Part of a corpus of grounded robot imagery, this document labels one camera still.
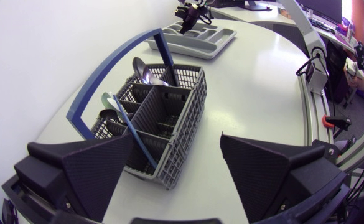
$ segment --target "desk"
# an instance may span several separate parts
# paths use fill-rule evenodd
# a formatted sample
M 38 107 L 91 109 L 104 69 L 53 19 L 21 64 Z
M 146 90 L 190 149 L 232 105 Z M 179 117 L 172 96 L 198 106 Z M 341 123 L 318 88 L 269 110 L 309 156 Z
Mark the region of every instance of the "desk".
M 307 138 L 311 139 L 305 137 L 306 129 L 310 129 L 317 138 L 332 140 L 326 128 L 315 129 L 317 120 L 310 117 L 316 101 L 316 108 L 322 108 L 323 114 L 329 114 L 328 107 L 323 107 L 324 102 L 319 103 L 321 96 L 302 94 L 302 78 L 296 77 L 295 71 L 307 57 L 294 44 L 270 30 L 245 22 L 217 20 L 214 25 L 237 31 L 234 40 L 214 59 L 172 54 L 175 63 L 202 66 L 208 87 L 205 110 L 178 184 L 166 191 L 160 185 L 123 172 L 103 222 L 129 223 L 134 217 L 164 220 L 216 217 L 223 223 L 247 223 L 220 150 L 222 131 L 244 138 L 303 146 Z M 92 126 L 103 109 L 101 94 L 116 92 L 133 74 L 135 56 L 146 63 L 161 62 L 159 52 L 151 50 L 146 43 L 124 56 L 86 107 L 82 118 L 88 126 Z M 82 140 L 65 118 L 76 94 L 59 109 L 37 142 Z
M 281 35 L 285 32 L 286 34 L 289 34 L 291 36 L 290 39 L 293 43 L 298 45 L 302 49 L 302 45 L 304 45 L 303 38 L 302 40 L 298 37 L 295 37 L 294 35 L 299 35 L 302 37 L 301 33 L 297 33 L 296 31 L 294 35 L 292 35 L 291 30 L 289 27 L 296 27 L 295 22 L 292 19 L 288 19 L 282 15 L 280 15 L 277 11 L 278 7 L 281 7 L 281 4 L 262 4 L 265 6 L 269 6 L 272 10 L 271 11 L 249 11 L 246 9 L 242 9 L 239 7 L 226 7 L 217 9 L 212 7 L 212 16 L 217 19 L 232 19 L 237 21 L 243 21 L 243 22 L 249 22 L 255 25 L 263 26 L 265 28 L 268 28 L 270 30 L 273 30 Z M 314 16 L 315 19 L 320 20 L 326 24 L 328 24 L 330 27 L 335 28 L 335 25 L 331 25 L 330 22 L 327 22 L 325 19 L 320 18 L 318 16 Z M 355 52 L 355 50 L 352 48 L 351 45 L 347 45 L 347 43 L 343 43 L 339 41 L 333 34 L 330 32 L 324 31 L 320 28 L 315 27 L 315 30 L 324 38 L 327 40 L 332 41 L 333 43 L 344 47 L 351 52 Z

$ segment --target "basket compartment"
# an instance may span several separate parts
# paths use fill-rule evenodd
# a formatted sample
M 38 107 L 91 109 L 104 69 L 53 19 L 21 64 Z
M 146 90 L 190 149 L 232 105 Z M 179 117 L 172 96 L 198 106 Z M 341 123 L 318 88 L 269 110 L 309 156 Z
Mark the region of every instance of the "basket compartment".
M 145 133 L 170 139 L 191 90 L 155 86 L 132 119 L 133 126 Z

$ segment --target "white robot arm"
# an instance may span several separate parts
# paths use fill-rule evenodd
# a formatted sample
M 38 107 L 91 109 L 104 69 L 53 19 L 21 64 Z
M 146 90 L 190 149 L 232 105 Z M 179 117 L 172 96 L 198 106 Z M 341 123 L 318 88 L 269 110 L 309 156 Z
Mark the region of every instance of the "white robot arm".
M 183 29 L 181 30 L 181 33 L 184 34 L 184 32 L 190 30 L 194 26 L 200 16 L 205 14 L 205 5 L 211 4 L 214 0 L 179 0 L 179 2 L 186 6 L 186 8 L 178 7 L 175 11 L 175 15 L 183 18 L 184 23 L 182 24 Z M 325 49 L 325 44 L 295 0 L 278 0 L 278 2 L 287 9 L 288 13 L 290 13 L 304 37 L 309 57 L 312 58 L 304 65 L 306 66 L 309 63 L 312 65 L 311 69 L 308 69 L 308 71 L 305 72 L 309 82 L 309 89 L 311 92 L 321 95 L 322 90 L 327 83 L 325 65 L 327 51 Z

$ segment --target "textured black surface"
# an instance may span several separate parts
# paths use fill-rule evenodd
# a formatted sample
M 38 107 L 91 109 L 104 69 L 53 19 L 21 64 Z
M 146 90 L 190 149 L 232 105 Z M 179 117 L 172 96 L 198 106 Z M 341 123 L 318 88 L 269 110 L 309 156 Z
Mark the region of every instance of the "textured black surface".
M 248 221 L 262 219 L 289 170 L 288 158 L 225 135 L 220 148 Z
M 312 162 L 324 148 L 298 147 L 222 135 L 220 148 L 248 221 L 261 220 L 293 167 Z
M 60 166 L 88 218 L 101 222 L 133 146 L 131 135 L 67 144 L 28 145 L 30 155 Z

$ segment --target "spoon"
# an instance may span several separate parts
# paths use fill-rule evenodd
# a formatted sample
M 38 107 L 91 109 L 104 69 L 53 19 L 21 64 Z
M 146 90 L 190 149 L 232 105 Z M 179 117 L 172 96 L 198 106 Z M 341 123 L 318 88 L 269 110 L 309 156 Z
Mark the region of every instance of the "spoon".
M 132 61 L 132 66 L 134 72 L 140 77 L 144 84 L 169 86 L 168 83 L 155 77 L 147 65 L 140 58 L 135 57 Z
M 112 92 L 104 92 L 101 96 L 101 102 L 103 104 L 103 106 L 106 108 L 106 109 L 111 109 L 111 110 L 115 110 L 115 112 L 117 113 L 118 117 L 121 119 L 121 121 L 123 123 L 125 123 L 125 120 L 123 119 L 123 116 L 122 116 L 122 113 L 121 113 L 121 110 L 119 109 L 117 103 L 115 102 L 113 96 L 112 96 Z M 130 113 L 128 114 L 128 118 L 129 119 L 132 119 L 134 114 Z

